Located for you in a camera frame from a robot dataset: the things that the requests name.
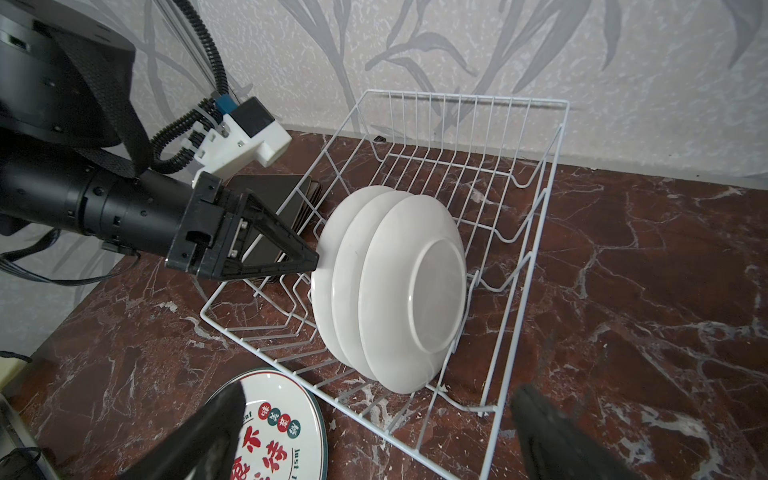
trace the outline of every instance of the white plate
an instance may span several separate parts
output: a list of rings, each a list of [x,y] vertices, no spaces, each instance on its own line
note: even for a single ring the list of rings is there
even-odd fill
[[[376,379],[393,392],[414,392],[442,368],[464,314],[463,252],[451,214],[428,195],[400,201],[371,239],[360,338]]]
[[[339,339],[336,337],[336,329],[333,327],[333,312],[331,310],[331,282],[333,281],[333,265],[336,263],[336,255],[339,245],[346,233],[346,229],[355,215],[371,200],[381,194],[392,191],[383,185],[365,187],[352,192],[333,211],[328,223],[320,234],[317,242],[317,253],[320,259],[317,268],[312,272],[312,311],[315,316],[315,324],[320,332],[320,337],[328,347],[328,350],[341,363],[351,366],[349,360],[341,349]]]
[[[368,245],[384,216],[401,200],[412,196],[408,192],[395,190],[368,202],[346,229],[339,247],[339,255],[336,257],[336,265],[333,266],[331,308],[339,344],[346,358],[352,363],[351,367],[373,380],[376,380],[376,376],[373,375],[362,350],[357,316],[362,264],[366,259]]]
[[[231,478],[289,480],[301,472],[324,479],[328,441],[315,397],[275,369],[246,372],[227,385],[237,381],[246,406]]]

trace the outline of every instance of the plate with red chinese text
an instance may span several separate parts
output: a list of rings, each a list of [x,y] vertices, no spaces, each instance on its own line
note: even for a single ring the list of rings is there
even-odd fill
[[[224,386],[238,381],[246,405],[230,478],[324,480],[328,440],[315,396],[271,368],[245,372]]]

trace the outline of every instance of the yellow object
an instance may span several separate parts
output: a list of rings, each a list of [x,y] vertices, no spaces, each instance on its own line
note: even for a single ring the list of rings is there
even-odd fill
[[[0,389],[4,389],[26,364],[24,360],[0,358]]]

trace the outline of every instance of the red marble surface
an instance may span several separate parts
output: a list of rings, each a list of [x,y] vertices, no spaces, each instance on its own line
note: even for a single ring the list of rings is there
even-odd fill
[[[275,170],[303,172],[326,140],[294,134]],[[332,157],[351,152],[355,144],[337,141]],[[370,149],[358,157],[348,172],[352,187],[367,184],[377,166]],[[525,179],[531,169],[518,163],[515,172]],[[257,171],[249,167],[245,173]],[[393,172],[392,185],[399,170]],[[329,164],[315,174],[326,183],[333,177]],[[416,186],[426,180],[425,170],[407,170],[402,178],[414,176]],[[474,218],[487,180],[475,184],[475,194],[468,190],[473,172],[458,182],[456,177],[449,176],[440,195],[449,196],[458,183],[451,210],[458,214],[468,197],[465,215]],[[427,184],[438,186],[434,178]],[[493,180],[490,187],[481,213],[485,221],[495,215],[503,181]],[[340,198],[336,185],[325,208]],[[509,192],[499,222],[503,235],[514,234],[530,201],[529,191]],[[472,229],[461,230],[466,239]],[[484,248],[487,238],[480,232],[474,241]],[[492,249],[484,273],[488,283],[500,284],[514,268],[516,248]],[[767,250],[768,192],[559,167],[513,388],[532,382],[648,478],[768,478]],[[470,271],[481,259],[482,249],[470,249]],[[215,288],[146,256],[137,269],[100,284],[35,354],[11,401],[62,474],[113,477],[228,379],[263,365],[200,319]],[[251,293],[243,283],[230,284],[212,315],[225,326],[284,321]],[[478,290],[473,296],[472,314],[445,377],[454,399],[479,399],[507,294]],[[510,320],[506,331],[513,326]],[[318,359],[302,361],[291,368]],[[494,401],[501,370],[492,382]],[[330,366],[305,377],[317,380],[338,371]],[[349,384],[335,382],[329,391],[344,388]],[[351,403],[362,409],[378,394],[367,389]],[[391,419],[403,402],[389,397],[374,408],[372,420]],[[411,421],[395,431],[398,439],[418,438],[421,424],[415,420],[428,402],[426,393],[417,394],[408,411]],[[329,478],[435,477],[321,405]],[[438,399],[423,451],[457,476],[475,477],[491,421],[459,413]],[[508,411],[491,477],[525,477]]]

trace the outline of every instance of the floral wallpaper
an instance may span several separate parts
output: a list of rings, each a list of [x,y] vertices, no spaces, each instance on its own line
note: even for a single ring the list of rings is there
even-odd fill
[[[131,100],[150,135],[213,90],[158,8],[163,0],[60,1],[136,45]],[[573,108],[566,161],[768,178],[764,0],[194,4],[235,96],[258,96],[287,127],[334,131],[367,88],[563,98]],[[468,112],[437,113],[455,125]],[[358,119],[351,128],[359,131]],[[189,180],[194,169],[178,177]],[[28,245],[43,232],[30,226],[0,237],[0,248]],[[83,278],[108,272],[117,259],[95,239],[68,234],[28,266]],[[0,307],[27,313],[2,320],[11,335],[0,349],[22,353],[90,291],[7,276],[0,288]]]

